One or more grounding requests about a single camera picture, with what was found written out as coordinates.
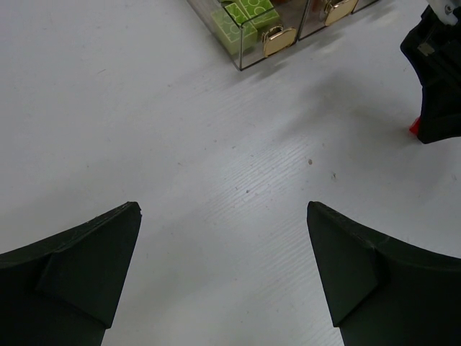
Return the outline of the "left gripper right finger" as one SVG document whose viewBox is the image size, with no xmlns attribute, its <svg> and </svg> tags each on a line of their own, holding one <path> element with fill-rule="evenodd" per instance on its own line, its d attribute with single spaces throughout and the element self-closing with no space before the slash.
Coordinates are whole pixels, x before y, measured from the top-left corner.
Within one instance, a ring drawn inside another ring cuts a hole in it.
<svg viewBox="0 0 461 346">
<path fill-rule="evenodd" d="M 459 345 L 460 259 L 311 201 L 307 226 L 332 324 L 345 345 Z"/>
</svg>

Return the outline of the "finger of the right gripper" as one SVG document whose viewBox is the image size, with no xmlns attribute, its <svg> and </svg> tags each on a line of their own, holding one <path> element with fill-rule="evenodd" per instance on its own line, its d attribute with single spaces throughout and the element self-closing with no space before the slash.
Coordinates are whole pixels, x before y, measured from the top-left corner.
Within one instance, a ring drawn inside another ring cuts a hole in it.
<svg viewBox="0 0 461 346">
<path fill-rule="evenodd" d="M 424 144 L 460 136 L 460 8 L 455 16 L 455 26 L 445 25 L 428 6 L 400 44 L 421 84 Z"/>
</svg>

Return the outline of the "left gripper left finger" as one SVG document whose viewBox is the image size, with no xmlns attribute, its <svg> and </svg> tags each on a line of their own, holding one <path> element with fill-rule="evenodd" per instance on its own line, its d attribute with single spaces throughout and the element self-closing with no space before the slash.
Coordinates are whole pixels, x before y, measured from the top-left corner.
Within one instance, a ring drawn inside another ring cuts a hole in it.
<svg viewBox="0 0 461 346">
<path fill-rule="evenodd" d="M 1 255 L 2 345 L 101 345 L 140 231 L 126 202 Z"/>
</svg>

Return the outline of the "small red lego piece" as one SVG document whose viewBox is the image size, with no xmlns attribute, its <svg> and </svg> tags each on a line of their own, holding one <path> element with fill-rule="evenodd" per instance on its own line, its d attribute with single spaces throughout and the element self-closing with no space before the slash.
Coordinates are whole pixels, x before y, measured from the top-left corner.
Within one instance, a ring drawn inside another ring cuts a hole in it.
<svg viewBox="0 0 461 346">
<path fill-rule="evenodd" d="M 421 122 L 421 118 L 420 117 L 416 118 L 415 121 L 412 123 L 412 125 L 409 128 L 409 132 L 415 138 L 418 138 L 418 136 L 419 136 L 420 122 Z"/>
</svg>

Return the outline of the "lime lego brick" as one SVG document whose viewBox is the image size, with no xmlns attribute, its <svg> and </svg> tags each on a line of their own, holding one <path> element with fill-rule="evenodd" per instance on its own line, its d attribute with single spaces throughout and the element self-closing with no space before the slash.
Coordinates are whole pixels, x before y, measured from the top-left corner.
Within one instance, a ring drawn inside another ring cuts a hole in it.
<svg viewBox="0 0 461 346">
<path fill-rule="evenodd" d="M 262 29 L 279 21 L 280 15 L 270 0 L 232 1 L 243 13 L 238 15 L 237 23 L 249 23 Z"/>
<path fill-rule="evenodd" d="M 252 24 L 246 23 L 240 27 L 238 15 L 243 13 L 235 4 L 217 9 L 211 13 L 215 34 L 225 49 L 232 55 L 239 54 L 241 48 L 248 50 L 255 46 L 258 31 Z"/>
</svg>

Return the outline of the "clear bin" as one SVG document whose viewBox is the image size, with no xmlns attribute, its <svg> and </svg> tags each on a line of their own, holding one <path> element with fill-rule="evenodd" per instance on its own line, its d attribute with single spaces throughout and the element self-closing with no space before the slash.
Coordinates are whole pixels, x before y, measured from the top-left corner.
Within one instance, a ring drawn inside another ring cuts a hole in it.
<svg viewBox="0 0 461 346">
<path fill-rule="evenodd" d="M 273 1 L 285 28 L 295 28 L 295 40 L 302 40 L 348 17 L 359 9 L 361 1 L 290 0 Z"/>
<path fill-rule="evenodd" d="M 295 44 L 305 2 L 189 0 L 188 4 L 242 71 Z"/>
</svg>

